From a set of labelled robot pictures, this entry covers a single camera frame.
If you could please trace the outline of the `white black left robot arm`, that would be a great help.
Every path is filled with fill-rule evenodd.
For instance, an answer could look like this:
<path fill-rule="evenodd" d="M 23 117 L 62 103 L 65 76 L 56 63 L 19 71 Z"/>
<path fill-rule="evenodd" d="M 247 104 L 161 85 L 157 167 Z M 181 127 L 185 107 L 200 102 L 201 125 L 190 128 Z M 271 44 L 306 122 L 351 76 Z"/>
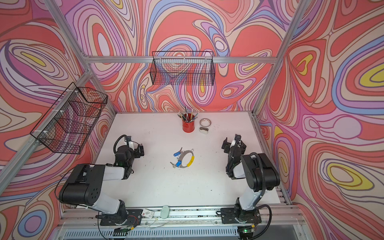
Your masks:
<path fill-rule="evenodd" d="M 102 191 L 107 181 L 127 180 L 134 173 L 133 163 L 145 155 L 144 146 L 121 135 L 113 146 L 113 164 L 79 164 L 74 167 L 61 188 L 58 200 L 62 204 L 82 206 L 97 211 L 96 218 L 102 226 L 136 227 L 141 223 L 140 214 L 129 212 L 123 200 L 114 199 Z"/>

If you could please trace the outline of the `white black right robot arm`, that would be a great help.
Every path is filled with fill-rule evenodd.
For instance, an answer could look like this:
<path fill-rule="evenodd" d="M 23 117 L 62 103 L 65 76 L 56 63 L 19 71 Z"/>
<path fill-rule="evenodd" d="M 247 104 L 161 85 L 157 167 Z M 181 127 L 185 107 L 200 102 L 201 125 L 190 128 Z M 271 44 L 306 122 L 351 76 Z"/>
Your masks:
<path fill-rule="evenodd" d="M 223 141 L 222 149 L 228 155 L 226 174 L 232 180 L 245 179 L 248 188 L 237 198 L 232 208 L 221 208 L 219 213 L 223 224 L 258 225 L 262 222 L 258 203 L 281 179 L 275 166 L 264 153 L 245 154 L 246 145 L 240 135 L 229 142 Z"/>

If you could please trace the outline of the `blue headed key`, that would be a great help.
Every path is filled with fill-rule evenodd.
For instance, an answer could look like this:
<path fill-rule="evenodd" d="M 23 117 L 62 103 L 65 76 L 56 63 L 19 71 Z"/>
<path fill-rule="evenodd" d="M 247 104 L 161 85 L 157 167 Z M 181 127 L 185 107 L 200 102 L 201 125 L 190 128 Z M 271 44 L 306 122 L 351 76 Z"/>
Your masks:
<path fill-rule="evenodd" d="M 183 152 L 183 148 L 181 148 L 179 151 L 177 151 L 176 153 L 173 154 L 174 157 L 178 157 L 179 155 L 181 155 Z"/>

